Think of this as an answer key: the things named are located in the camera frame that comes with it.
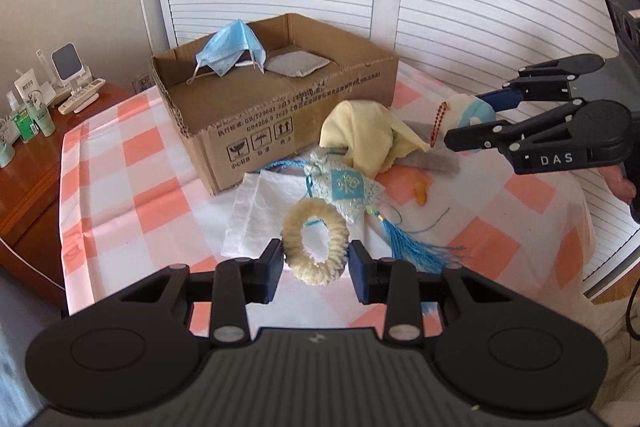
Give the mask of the person right hand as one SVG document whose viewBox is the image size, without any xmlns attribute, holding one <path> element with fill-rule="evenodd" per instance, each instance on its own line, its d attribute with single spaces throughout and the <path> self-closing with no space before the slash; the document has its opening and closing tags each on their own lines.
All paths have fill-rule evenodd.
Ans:
<svg viewBox="0 0 640 427">
<path fill-rule="evenodd" d="M 599 168 L 598 171 L 614 196 L 627 205 L 630 205 L 634 201 L 637 195 L 637 189 L 634 184 L 626 178 L 622 167 L 617 165 L 608 166 Z"/>
</svg>

